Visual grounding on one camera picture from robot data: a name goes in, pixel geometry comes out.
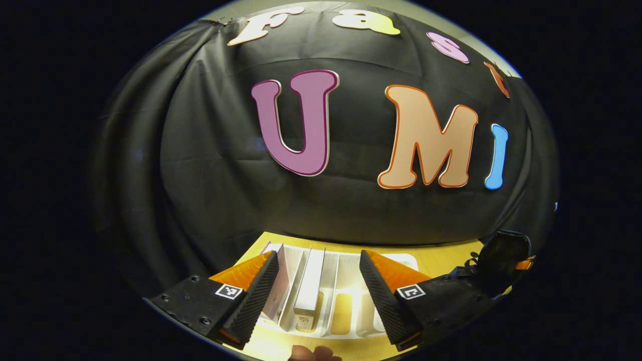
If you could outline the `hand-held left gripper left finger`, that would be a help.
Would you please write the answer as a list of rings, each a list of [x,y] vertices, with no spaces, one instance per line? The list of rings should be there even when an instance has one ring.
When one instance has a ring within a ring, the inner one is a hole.
[[[243,349],[278,274],[278,253],[268,251],[214,276],[192,275],[149,301],[195,333]]]

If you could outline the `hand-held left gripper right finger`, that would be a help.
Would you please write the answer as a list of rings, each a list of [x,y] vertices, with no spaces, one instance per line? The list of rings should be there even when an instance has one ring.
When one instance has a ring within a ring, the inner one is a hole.
[[[470,324],[495,305],[473,277],[428,277],[397,261],[362,250],[360,272],[398,351],[431,345]]]

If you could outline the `blue schoolbag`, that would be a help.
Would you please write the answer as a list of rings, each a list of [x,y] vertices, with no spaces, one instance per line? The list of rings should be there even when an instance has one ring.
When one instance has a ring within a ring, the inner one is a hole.
[[[499,230],[486,240],[479,252],[471,252],[470,258],[449,275],[490,298],[496,298],[520,279],[524,270],[515,270],[514,267],[518,261],[529,257],[531,242],[528,236]]]

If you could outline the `purple cover book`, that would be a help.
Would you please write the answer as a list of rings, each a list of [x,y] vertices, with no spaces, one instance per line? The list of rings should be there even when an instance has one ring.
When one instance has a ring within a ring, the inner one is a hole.
[[[261,311],[260,318],[276,324],[279,321],[283,304],[289,292],[289,261],[287,260],[287,254],[283,244],[268,242],[263,253],[268,251],[274,251],[277,254],[279,272],[271,288],[270,295],[268,295],[268,299]]]

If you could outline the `white bookshelf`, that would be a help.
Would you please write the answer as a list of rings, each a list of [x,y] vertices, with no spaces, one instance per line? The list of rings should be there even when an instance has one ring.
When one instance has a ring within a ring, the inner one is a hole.
[[[324,253],[319,280],[319,298],[312,328],[298,325],[295,300],[305,273],[308,249],[268,242],[263,252],[282,250],[286,256],[289,284],[280,298],[275,317],[261,316],[258,327],[277,333],[325,339],[360,339],[385,336],[381,318],[359,270],[360,254]]]

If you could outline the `black backdrop cloth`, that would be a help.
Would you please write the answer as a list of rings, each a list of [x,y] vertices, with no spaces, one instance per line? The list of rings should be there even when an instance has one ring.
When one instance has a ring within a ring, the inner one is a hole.
[[[101,241],[154,297],[263,232],[542,248],[559,153],[515,73],[436,23],[358,3],[202,19],[121,81],[90,162]]]

